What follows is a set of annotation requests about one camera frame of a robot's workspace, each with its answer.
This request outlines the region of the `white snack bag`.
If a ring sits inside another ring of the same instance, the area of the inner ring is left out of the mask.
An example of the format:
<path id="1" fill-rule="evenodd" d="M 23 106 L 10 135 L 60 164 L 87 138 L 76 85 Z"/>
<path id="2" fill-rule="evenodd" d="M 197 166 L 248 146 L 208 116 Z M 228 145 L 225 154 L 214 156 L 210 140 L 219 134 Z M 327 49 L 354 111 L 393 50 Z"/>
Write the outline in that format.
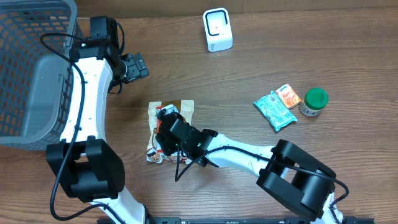
<path id="1" fill-rule="evenodd" d="M 155 162 L 158 164 L 163 163 L 163 161 L 177 162 L 177 153 L 173 153 L 171 156 L 166 156 L 160 144 L 155 139 L 157 134 L 157 123 L 155 116 L 155 108 L 158 106 L 167 106 L 173 104 L 175 105 L 179 113 L 183 116 L 185 121 L 188 123 L 192 122 L 192 116 L 194 112 L 194 101 L 193 100 L 172 100 L 172 101 L 153 101 L 149 103 L 148 116 L 149 116 L 149 129 L 150 138 L 146 151 L 146 159 L 149 162 Z"/>

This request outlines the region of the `teal wet wipes pack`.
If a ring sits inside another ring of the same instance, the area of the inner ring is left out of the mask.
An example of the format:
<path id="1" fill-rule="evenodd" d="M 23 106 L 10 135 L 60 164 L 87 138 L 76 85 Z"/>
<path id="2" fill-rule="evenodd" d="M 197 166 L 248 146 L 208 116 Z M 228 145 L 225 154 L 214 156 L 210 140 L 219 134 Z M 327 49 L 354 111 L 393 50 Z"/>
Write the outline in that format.
<path id="1" fill-rule="evenodd" d="M 254 105 L 268 120 L 276 132 L 288 126 L 290 123 L 297 122 L 297 118 L 283 104 L 275 91 L 263 96 L 254 102 Z"/>

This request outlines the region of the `orange tissue pack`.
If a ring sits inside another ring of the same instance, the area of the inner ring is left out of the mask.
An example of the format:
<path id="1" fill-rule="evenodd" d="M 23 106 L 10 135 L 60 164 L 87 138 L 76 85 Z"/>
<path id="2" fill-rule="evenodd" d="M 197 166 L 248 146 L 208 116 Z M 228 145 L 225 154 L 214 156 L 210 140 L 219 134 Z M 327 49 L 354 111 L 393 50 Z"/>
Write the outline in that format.
<path id="1" fill-rule="evenodd" d="M 301 99 L 298 96 L 298 94 L 296 94 L 294 89 L 288 83 L 286 83 L 286 84 L 282 85 L 280 88 L 276 89 L 275 92 L 276 92 L 277 96 L 279 97 L 279 99 L 281 100 L 281 102 L 283 102 L 283 104 L 288 109 L 292 109 L 292 108 L 296 107 L 301 102 Z"/>

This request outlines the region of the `green lid jar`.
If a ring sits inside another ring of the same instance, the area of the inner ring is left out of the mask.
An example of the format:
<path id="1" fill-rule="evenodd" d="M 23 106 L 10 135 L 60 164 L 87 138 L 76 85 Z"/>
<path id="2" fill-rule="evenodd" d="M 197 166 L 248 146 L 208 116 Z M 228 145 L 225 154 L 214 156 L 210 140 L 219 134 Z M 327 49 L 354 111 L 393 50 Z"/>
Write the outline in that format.
<path id="1" fill-rule="evenodd" d="M 328 93 L 322 88 L 309 90 L 303 101 L 299 104 L 299 110 L 308 117 L 317 116 L 328 104 Z"/>

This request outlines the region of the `red candy bar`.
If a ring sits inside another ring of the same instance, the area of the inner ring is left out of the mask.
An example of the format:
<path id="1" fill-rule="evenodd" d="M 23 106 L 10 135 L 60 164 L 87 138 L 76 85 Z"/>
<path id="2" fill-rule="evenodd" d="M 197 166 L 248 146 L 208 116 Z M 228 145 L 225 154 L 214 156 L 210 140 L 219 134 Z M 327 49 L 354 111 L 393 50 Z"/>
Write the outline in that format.
<path id="1" fill-rule="evenodd" d="M 156 123 L 157 123 L 157 132 L 159 132 L 159 128 L 162 122 L 162 118 L 165 113 L 164 106 L 158 106 L 155 108 L 155 116 L 156 116 Z"/>

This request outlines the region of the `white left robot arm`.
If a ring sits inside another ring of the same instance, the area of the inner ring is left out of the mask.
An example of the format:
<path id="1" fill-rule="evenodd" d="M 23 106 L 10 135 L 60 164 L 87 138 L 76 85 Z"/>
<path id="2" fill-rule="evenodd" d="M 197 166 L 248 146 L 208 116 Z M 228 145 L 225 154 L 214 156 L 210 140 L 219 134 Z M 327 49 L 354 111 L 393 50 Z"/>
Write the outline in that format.
<path id="1" fill-rule="evenodd" d="M 100 208 L 111 223 L 153 222 L 126 188 L 124 164 L 105 137 L 109 91 L 149 75 L 141 54 L 123 54 L 122 29 L 108 16 L 92 17 L 90 36 L 75 37 L 62 56 L 72 67 L 72 98 L 60 140 L 45 152 L 56 176 L 50 213 L 60 221 Z"/>

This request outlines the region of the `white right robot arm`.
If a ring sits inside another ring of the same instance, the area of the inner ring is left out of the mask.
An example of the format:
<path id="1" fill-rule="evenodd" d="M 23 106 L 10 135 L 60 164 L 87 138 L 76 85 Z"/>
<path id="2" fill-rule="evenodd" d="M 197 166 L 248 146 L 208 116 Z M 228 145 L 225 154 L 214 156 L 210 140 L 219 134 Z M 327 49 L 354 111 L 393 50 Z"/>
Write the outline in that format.
<path id="1" fill-rule="evenodd" d="M 187 156 L 202 167 L 229 167 L 257 177 L 256 184 L 281 205 L 311 223 L 343 223 L 336 204 L 335 172 L 295 144 L 279 140 L 275 146 L 253 146 L 214 130 L 197 130 L 178 112 L 157 113 L 156 140 L 167 156 Z"/>

